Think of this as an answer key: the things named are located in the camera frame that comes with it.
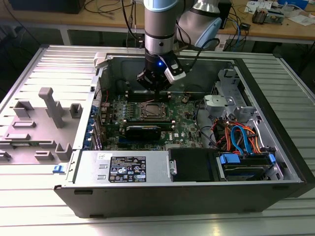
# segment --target computer case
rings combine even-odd
[[[78,14],[85,0],[9,0],[14,10]]]

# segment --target motherboard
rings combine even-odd
[[[100,109],[103,150],[201,148],[195,110],[195,101],[184,93],[163,102],[114,96]]]

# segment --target power supply label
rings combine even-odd
[[[146,182],[146,168],[145,156],[112,156],[109,182]]]

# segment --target robotic arm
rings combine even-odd
[[[156,97],[161,90],[186,76],[173,52],[174,39],[188,42],[185,34],[179,37],[179,26],[191,38],[191,46],[200,48],[217,34],[221,18],[219,0],[144,0],[145,5],[145,68],[137,81]]]

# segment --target floor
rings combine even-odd
[[[63,44],[61,35],[55,29],[28,29],[31,34],[41,44]],[[23,72],[33,54],[37,51],[39,45],[25,32],[23,28],[17,28],[17,37],[6,37],[0,41],[0,100],[4,98],[10,90],[16,79]],[[96,31],[79,31],[71,30],[70,36],[74,45],[80,46],[112,46],[123,47],[126,45],[125,33],[105,32],[99,33]],[[280,54],[286,62],[295,70],[298,71],[307,51],[306,45],[296,44],[275,44],[268,42],[252,42],[248,41],[243,46],[234,49],[234,51],[257,53],[277,53]],[[312,61],[300,75],[305,84],[315,92],[314,77],[315,74],[315,59]]]

